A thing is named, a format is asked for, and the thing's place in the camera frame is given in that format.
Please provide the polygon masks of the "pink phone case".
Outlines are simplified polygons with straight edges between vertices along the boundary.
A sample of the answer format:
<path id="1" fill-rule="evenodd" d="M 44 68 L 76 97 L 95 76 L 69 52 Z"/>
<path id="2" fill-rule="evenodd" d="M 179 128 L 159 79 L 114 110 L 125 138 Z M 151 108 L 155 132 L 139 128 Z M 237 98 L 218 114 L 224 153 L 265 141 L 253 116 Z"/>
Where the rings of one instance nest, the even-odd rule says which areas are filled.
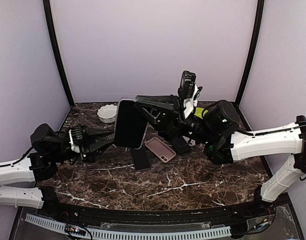
<path id="1" fill-rule="evenodd" d="M 176 153 L 157 137 L 146 141 L 145 146 L 163 163 L 168 163 L 176 156 Z"/>

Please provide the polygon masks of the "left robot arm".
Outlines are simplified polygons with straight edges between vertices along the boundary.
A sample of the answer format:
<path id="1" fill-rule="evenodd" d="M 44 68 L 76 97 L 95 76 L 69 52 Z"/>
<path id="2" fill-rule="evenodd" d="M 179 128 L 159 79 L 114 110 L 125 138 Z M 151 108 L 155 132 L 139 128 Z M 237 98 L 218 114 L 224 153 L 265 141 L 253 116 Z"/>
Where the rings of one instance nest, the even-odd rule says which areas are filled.
<path id="1" fill-rule="evenodd" d="M 41 124 L 30 136 L 31 146 L 17 160 L 0 163 L 0 206 L 42 209 L 53 218 L 63 214 L 52 187 L 19 188 L 14 183 L 32 183 L 52 178 L 58 163 L 77 160 L 92 163 L 114 143 L 114 131 L 78 125 L 56 132 Z"/>

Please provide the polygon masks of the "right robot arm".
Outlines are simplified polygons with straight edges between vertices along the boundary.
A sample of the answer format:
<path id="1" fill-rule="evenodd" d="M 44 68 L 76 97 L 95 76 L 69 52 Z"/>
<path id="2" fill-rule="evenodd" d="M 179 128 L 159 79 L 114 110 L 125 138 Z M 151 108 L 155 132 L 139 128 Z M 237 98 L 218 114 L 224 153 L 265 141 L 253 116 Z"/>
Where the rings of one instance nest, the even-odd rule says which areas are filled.
<path id="1" fill-rule="evenodd" d="M 306 176 L 306 117 L 288 125 L 258 130 L 240 129 L 240 116 L 231 102 L 218 101 L 196 116 L 197 102 L 178 96 L 144 96 L 135 108 L 159 136 L 171 140 L 185 136 L 204 145 L 204 155 L 216 165 L 232 164 L 256 156 L 288 154 L 284 165 L 256 189 L 248 213 L 258 217 L 296 180 Z"/>

